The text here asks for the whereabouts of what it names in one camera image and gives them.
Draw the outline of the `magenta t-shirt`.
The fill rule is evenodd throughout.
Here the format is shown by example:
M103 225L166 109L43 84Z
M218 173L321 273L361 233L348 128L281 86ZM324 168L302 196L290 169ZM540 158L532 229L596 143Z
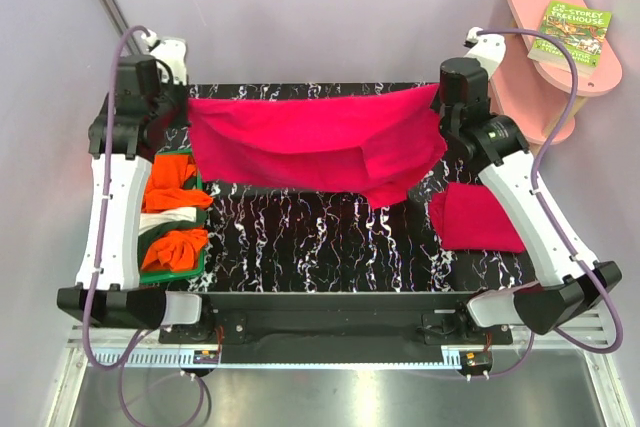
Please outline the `magenta t-shirt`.
M192 99L189 138L207 181L404 201L444 156L435 84L305 100Z

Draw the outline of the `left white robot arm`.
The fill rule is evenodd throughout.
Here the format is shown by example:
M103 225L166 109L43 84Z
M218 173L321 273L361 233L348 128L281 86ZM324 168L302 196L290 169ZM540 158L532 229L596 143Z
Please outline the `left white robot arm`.
M125 56L88 130L93 196L85 253L73 286L57 306L86 327L156 329L181 325L196 343L216 319L197 294L140 284L138 237L144 191L170 127L185 125L188 96L182 54Z

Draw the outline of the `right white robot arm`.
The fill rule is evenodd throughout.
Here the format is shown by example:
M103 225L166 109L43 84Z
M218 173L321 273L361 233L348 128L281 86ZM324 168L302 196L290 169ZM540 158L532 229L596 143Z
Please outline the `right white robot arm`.
M454 331L476 343L490 327L523 325L538 335L557 330L599 304L609 305L622 279L581 241L534 169L536 161L516 123L490 111L489 75L481 63L454 57L440 66L440 132L505 211L535 271L533 282L472 297Z

